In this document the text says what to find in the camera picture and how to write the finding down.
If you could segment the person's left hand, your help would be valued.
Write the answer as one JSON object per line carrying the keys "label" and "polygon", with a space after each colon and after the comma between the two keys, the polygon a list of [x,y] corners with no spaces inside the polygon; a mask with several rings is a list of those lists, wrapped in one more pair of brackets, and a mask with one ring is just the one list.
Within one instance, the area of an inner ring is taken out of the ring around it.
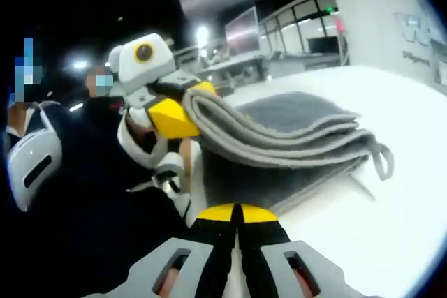
{"label": "person's left hand", "polygon": [[158,142],[158,135],[153,126],[140,126],[130,116],[126,117],[126,126],[134,142],[147,154],[152,153]]}

